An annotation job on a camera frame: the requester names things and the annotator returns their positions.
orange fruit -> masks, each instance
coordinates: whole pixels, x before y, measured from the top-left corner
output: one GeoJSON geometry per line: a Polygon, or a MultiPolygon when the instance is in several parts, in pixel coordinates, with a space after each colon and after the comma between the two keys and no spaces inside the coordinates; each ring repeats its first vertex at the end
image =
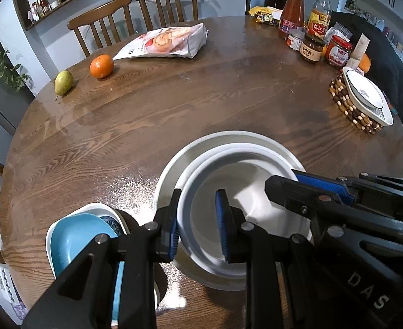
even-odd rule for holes
{"type": "Polygon", "coordinates": [[[359,68],[363,70],[364,74],[366,74],[370,69],[370,59],[366,53],[363,54],[363,57],[360,60],[359,68]]]}
{"type": "Polygon", "coordinates": [[[97,79],[102,79],[111,74],[114,66],[115,62],[113,58],[107,54],[102,54],[96,57],[90,64],[90,74],[97,79]]]}

white letter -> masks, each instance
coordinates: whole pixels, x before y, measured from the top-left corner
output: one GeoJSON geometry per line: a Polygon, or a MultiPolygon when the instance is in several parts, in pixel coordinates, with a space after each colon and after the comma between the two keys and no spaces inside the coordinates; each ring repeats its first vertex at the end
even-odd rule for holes
{"type": "Polygon", "coordinates": [[[372,290],[373,290],[373,285],[371,285],[370,287],[366,288],[365,290],[361,291],[361,293],[364,293],[366,295],[366,298],[369,299],[370,295],[372,294],[372,290]]]}
{"type": "Polygon", "coordinates": [[[388,302],[388,301],[389,301],[389,297],[388,297],[388,296],[381,296],[381,297],[378,299],[378,302],[380,302],[380,304],[378,304],[377,302],[375,302],[375,303],[373,304],[373,306],[374,306],[376,309],[381,309],[381,308],[384,307],[384,302],[388,302]]]}
{"type": "Polygon", "coordinates": [[[348,280],[348,284],[350,284],[352,287],[355,287],[356,285],[358,285],[361,281],[362,277],[357,273],[354,272],[351,276],[351,278],[348,280]]]}

round wooden table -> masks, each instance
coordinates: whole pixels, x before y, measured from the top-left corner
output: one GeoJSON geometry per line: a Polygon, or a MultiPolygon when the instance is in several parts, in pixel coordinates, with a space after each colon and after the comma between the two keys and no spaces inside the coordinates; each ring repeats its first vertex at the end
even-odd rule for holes
{"type": "MultiPolygon", "coordinates": [[[[350,125],[331,100],[337,71],[288,48],[277,28],[244,16],[211,18],[207,44],[194,59],[116,61],[99,81],[89,73],[99,50],[70,68],[77,86],[55,99],[49,83],[14,135],[1,188],[3,255],[27,306],[53,276],[45,251],[49,226],[87,203],[153,219],[159,175],[182,147],[223,130],[275,139],[308,172],[329,178],[359,172],[403,177],[403,126],[375,135],[350,125]]],[[[200,285],[164,266],[168,291],[158,310],[162,328],[239,328],[244,293],[200,285]]]]}

wooden bead coaster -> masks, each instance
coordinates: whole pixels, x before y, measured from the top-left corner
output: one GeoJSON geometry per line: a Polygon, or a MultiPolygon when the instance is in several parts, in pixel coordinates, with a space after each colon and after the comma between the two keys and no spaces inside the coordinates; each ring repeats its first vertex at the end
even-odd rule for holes
{"type": "Polygon", "coordinates": [[[348,90],[346,89],[341,74],[331,82],[329,92],[339,110],[345,114],[346,118],[356,126],[358,130],[363,130],[365,133],[373,135],[383,128],[378,122],[371,119],[360,110],[357,110],[356,106],[349,99],[348,90]]]}

yellow package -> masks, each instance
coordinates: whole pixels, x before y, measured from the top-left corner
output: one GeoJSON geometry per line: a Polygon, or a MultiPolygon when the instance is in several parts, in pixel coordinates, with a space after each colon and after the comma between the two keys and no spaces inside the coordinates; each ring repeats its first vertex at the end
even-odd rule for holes
{"type": "Polygon", "coordinates": [[[255,19],[258,24],[269,24],[279,26],[279,19],[282,10],[273,7],[255,6],[249,10],[249,14],[255,19]]]}

